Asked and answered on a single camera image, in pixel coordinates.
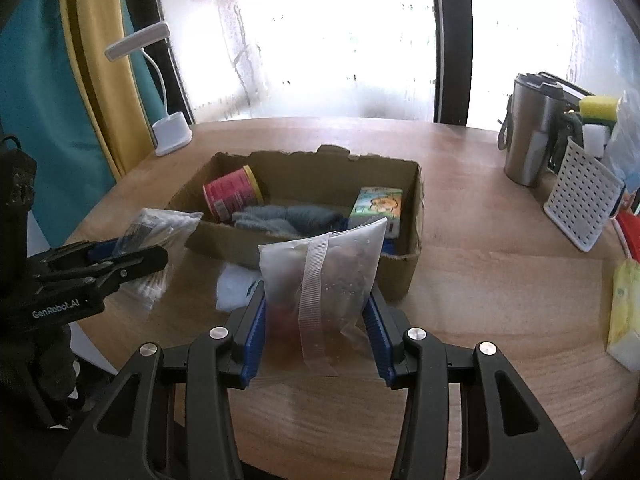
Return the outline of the yellow lid red can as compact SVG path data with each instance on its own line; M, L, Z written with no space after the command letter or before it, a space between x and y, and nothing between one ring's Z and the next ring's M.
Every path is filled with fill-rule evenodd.
M264 203L254 172L247 165L205 183L202 190L208 210L218 223L228 223L235 212Z

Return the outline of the translucent zip pouch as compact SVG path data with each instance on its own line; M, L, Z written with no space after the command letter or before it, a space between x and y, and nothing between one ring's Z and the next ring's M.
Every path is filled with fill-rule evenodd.
M259 247L266 345L260 374L367 376L373 356L361 315L378 272L387 220Z

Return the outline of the cartoon tissue pack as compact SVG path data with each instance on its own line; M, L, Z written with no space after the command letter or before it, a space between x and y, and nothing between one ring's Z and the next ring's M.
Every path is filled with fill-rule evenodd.
M385 237L396 240L400 234L401 205L401 188L365 186L360 188L347 225L349 229L353 229L369 221L385 218L387 220Z

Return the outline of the yellow tissue pack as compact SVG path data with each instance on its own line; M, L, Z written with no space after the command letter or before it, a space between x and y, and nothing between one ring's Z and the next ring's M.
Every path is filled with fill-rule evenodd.
M627 259L614 272L606 352L630 372L640 368L639 263Z

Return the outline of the teal curtain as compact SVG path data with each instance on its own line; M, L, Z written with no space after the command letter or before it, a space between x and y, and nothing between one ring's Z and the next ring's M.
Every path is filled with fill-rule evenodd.
M58 0L21 0L1 32L1 123L37 162L27 251L61 246L115 178L70 67Z

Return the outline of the blue tissue pack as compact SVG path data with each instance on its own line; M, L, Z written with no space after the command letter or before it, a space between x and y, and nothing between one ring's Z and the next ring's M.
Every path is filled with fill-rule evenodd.
M383 242L382 252L387 255L395 255L396 254L396 246L395 241L390 238L386 238Z

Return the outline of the grey towel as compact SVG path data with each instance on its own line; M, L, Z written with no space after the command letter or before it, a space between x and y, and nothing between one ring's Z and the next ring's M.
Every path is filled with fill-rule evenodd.
M341 231L347 220L340 212L317 205L265 205L235 212L232 223L237 229L304 238Z

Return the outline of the yellow curtain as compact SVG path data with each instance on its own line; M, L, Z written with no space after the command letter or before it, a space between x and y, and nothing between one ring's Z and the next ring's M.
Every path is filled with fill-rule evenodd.
M131 62L104 51L125 36L122 0L58 0L70 67L115 179L152 152L151 125Z

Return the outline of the red small box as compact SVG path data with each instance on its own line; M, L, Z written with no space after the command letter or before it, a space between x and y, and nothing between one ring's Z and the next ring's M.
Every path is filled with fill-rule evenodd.
M613 220L614 229L628 258L640 261L640 218L628 211L620 211Z

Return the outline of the brown cardboard box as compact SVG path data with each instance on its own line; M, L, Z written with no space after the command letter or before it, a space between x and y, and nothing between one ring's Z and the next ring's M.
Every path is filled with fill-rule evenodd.
M215 219L203 186L247 166L267 203L332 208L348 214L365 186L399 188L400 232L395 252L381 256L376 281L384 298L398 301L409 291L421 255L423 185L421 167L413 160L378 155L352 155L344 148L322 145L314 153L260 151L246 156L218 153L179 188L168 207L201 212L200 225L186 242L198 254L239 266L258 267L258 247L283 242L283 236L237 229Z

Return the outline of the white perforated basket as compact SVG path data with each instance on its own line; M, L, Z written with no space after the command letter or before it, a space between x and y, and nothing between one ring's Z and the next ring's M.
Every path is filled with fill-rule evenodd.
M624 182L573 140L567 141L544 213L581 252L590 252L617 210Z

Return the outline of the white plastic bag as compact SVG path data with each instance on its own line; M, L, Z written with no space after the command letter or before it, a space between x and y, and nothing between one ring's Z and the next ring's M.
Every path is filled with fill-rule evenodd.
M628 193L639 189L640 124L639 92L626 90L617 107L617 122L602 162L624 182Z

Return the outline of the stainless steel tumbler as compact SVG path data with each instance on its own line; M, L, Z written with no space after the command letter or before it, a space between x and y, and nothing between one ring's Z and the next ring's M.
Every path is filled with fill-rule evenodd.
M504 173L516 184L537 185L563 105L563 87L549 74L518 74L514 79L497 144L506 151Z

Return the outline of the yellow green sponge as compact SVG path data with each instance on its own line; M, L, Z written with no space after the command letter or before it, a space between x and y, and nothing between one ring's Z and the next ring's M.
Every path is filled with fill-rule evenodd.
M618 102L620 99L614 96L585 96L579 101L582 123L612 128L617 122Z

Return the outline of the black window frame post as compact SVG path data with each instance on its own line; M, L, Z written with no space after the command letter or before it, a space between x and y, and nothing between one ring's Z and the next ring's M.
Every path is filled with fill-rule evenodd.
M465 126L473 68L472 0L434 0L436 81L434 121Z

